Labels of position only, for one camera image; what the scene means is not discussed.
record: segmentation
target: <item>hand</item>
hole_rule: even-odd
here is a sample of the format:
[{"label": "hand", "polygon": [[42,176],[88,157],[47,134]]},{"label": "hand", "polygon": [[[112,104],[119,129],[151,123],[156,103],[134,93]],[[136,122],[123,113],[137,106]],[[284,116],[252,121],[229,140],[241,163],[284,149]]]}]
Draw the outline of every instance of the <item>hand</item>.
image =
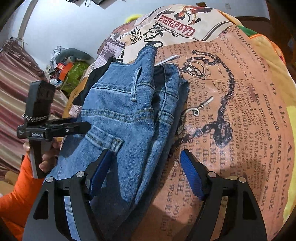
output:
[{"label": "hand", "polygon": [[[29,155],[29,151],[31,148],[30,144],[26,142],[24,143],[23,147],[24,147],[24,150]],[[61,148],[61,142],[58,142],[56,139],[54,139],[51,149],[46,153],[44,153],[42,156],[43,162],[40,163],[39,168],[43,172],[49,172],[55,167],[57,163],[57,158],[59,156],[60,148]]]}]

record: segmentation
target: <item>black cloth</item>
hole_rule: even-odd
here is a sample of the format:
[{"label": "black cloth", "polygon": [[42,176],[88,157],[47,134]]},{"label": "black cloth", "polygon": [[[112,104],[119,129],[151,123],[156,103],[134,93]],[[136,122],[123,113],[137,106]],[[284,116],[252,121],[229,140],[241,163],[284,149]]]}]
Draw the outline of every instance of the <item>black cloth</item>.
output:
[{"label": "black cloth", "polygon": [[73,100],[73,105],[83,105],[86,96],[89,94],[91,87],[98,82],[98,80],[106,73],[110,64],[115,62],[117,59],[113,56],[110,57],[107,63],[97,69],[94,69],[87,79],[85,88],[79,93],[79,95]]}]

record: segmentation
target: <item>finger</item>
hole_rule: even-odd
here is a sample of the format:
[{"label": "finger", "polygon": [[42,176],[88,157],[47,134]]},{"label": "finger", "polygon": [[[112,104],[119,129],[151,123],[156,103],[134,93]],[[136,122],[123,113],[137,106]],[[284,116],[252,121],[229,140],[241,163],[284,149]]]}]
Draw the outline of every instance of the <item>finger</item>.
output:
[{"label": "finger", "polygon": [[52,143],[52,147],[55,149],[60,150],[61,149],[61,142],[58,142],[57,140],[54,140]]},{"label": "finger", "polygon": [[55,166],[55,161],[51,160],[51,161],[44,161],[44,162],[40,163],[39,168],[43,172],[49,172],[54,168],[54,166]]},{"label": "finger", "polygon": [[44,161],[50,161],[54,156],[57,156],[58,154],[59,150],[52,148],[43,154],[42,159]]},{"label": "finger", "polygon": [[31,146],[30,146],[29,142],[25,142],[23,144],[23,148],[26,152],[30,151]]}]

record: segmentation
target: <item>blue gripper pad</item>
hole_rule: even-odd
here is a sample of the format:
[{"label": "blue gripper pad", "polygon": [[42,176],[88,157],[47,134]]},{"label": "blue gripper pad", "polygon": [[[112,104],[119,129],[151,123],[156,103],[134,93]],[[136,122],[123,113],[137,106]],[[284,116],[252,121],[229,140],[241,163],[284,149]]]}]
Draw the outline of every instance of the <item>blue gripper pad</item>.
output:
[{"label": "blue gripper pad", "polygon": [[108,150],[104,158],[99,163],[92,178],[90,179],[89,195],[92,198],[94,198],[100,192],[103,182],[105,180],[105,177],[108,173],[108,170],[113,160],[114,160],[114,153]]},{"label": "blue gripper pad", "polygon": [[185,172],[185,175],[190,184],[191,190],[195,196],[203,200],[205,197],[205,194],[202,190],[202,180],[198,175],[195,167],[193,166],[192,161],[187,156],[185,150],[181,151],[181,154],[180,154],[181,167]]}]

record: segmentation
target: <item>wall outlet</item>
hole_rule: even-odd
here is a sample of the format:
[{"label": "wall outlet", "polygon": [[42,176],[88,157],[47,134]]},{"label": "wall outlet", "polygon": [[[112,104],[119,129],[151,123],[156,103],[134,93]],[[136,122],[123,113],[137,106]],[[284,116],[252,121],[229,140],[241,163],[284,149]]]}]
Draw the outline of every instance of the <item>wall outlet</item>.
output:
[{"label": "wall outlet", "polygon": [[225,4],[225,9],[231,9],[229,3],[226,3],[226,4]]}]

